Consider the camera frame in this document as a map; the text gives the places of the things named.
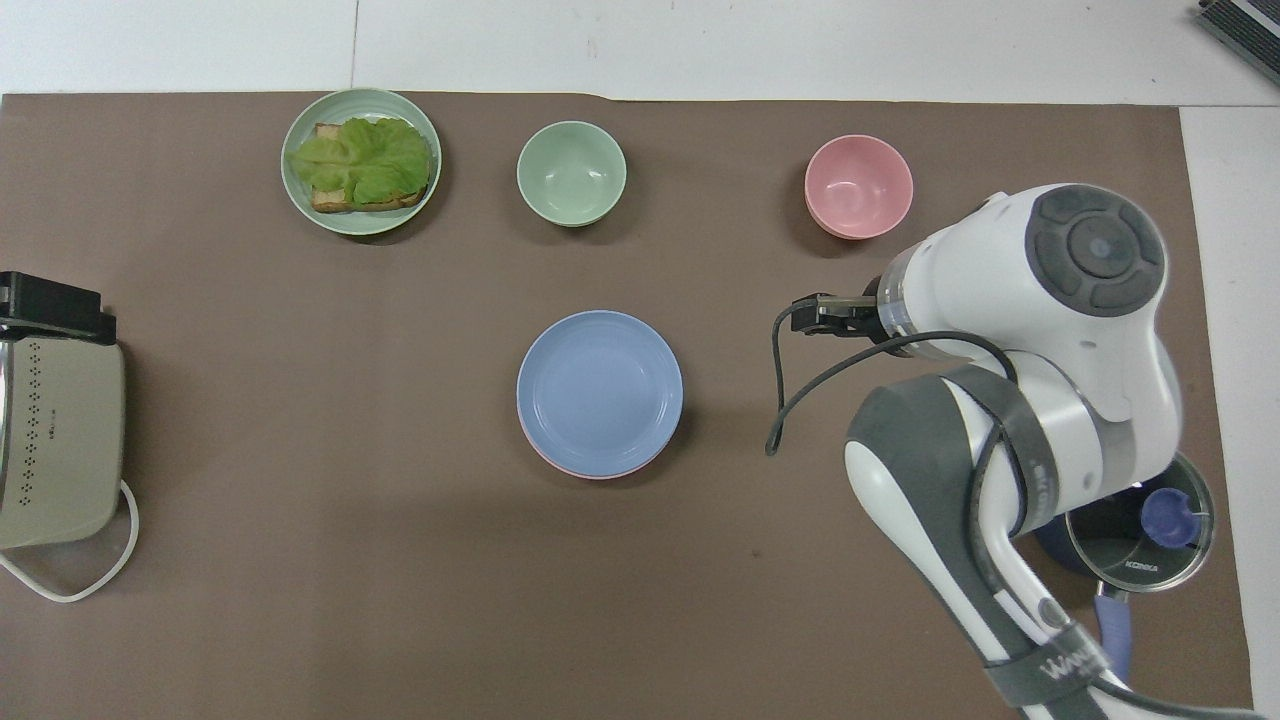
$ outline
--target plate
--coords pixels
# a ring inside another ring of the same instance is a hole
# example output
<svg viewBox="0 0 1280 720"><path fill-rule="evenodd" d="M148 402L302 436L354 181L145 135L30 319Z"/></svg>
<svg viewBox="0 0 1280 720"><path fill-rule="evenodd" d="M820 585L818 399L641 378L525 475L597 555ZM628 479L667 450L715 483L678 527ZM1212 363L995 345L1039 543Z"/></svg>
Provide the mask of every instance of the plate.
<svg viewBox="0 0 1280 720"><path fill-rule="evenodd" d="M426 192L417 205L378 213L317 213L311 208L311 186L293 173L285 154L297 150L311 138L316 123L342 124L351 118L366 118L371 122L378 122L379 118L399 118L413 126L413 129L422 136L431 152L431 176L426 181ZM284 181L289 200L315 224L342 234L375 234L404 224L426 205L440 182L442 159L440 137L417 105L387 90L357 87L325 95L293 120L288 135L284 136L284 146L280 147L280 178Z"/></svg>
<svg viewBox="0 0 1280 720"><path fill-rule="evenodd" d="M685 389L667 341L613 310L570 315L525 354L516 411L534 450L595 480L649 464L676 432Z"/></svg>

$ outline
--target green bowl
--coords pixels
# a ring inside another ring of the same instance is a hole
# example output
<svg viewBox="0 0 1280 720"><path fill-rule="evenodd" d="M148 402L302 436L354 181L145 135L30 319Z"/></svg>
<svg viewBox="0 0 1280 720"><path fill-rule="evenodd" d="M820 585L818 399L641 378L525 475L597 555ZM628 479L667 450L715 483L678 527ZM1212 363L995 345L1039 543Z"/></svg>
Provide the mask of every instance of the green bowl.
<svg viewBox="0 0 1280 720"><path fill-rule="evenodd" d="M627 183L627 161L609 133L591 123L563 120L534 133L516 161L525 202L564 227L603 218Z"/></svg>
<svg viewBox="0 0 1280 720"><path fill-rule="evenodd" d="M285 155L297 150L315 133L316 123L342 124L351 118L366 118L371 122L378 122L379 118L399 118L413 126L413 129L422 136L431 154L431 176L426 181L426 192L417 205L378 213L317 213L311 208L311 186L298 179ZM442 161L440 137L417 105L387 90L357 87L325 95L293 120L289 133L284 136L284 146L280 147L280 178L284 181L289 200L315 224L342 234L375 234L404 224L426 205L440 182Z"/></svg>

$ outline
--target green lettuce leaf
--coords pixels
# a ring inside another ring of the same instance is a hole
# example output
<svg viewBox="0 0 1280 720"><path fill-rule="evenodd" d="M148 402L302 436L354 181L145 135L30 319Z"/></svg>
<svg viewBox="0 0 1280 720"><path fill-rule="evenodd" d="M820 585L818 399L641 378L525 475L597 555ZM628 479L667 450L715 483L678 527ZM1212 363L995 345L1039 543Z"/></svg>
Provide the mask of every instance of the green lettuce leaf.
<svg viewBox="0 0 1280 720"><path fill-rule="evenodd" d="M422 190L431 160L422 136L399 118L351 118L337 140L312 137L285 156L302 182L325 192L343 188L356 205Z"/></svg>

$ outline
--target white table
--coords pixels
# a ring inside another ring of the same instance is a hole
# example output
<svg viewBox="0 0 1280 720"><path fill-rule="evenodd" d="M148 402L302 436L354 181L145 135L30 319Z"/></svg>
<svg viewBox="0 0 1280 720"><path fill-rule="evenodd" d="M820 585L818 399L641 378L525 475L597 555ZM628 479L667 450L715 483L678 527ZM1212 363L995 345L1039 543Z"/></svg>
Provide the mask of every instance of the white table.
<svg viewBox="0 0 1280 720"><path fill-rule="evenodd" d="M0 0L0 94L577 91L1181 108L1256 707L1280 716L1280 87L1194 3Z"/></svg>

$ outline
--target toast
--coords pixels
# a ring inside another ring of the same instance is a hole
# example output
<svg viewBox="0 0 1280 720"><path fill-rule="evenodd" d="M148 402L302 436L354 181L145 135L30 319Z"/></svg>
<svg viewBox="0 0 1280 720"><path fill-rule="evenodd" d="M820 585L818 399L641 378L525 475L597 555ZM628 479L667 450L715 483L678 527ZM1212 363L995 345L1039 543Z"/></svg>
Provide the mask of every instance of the toast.
<svg viewBox="0 0 1280 720"><path fill-rule="evenodd" d="M335 126L332 123L316 123L316 137L326 137L329 140L338 138L338 129L342 126ZM370 202L366 205L355 205L347 202L347 195L343 188L320 191L311 188L311 208L317 213L376 213L378 210L398 210L401 208L412 208L422 201L422 196L426 195L426 188L412 193L402 195L399 197L392 197L384 202Z"/></svg>

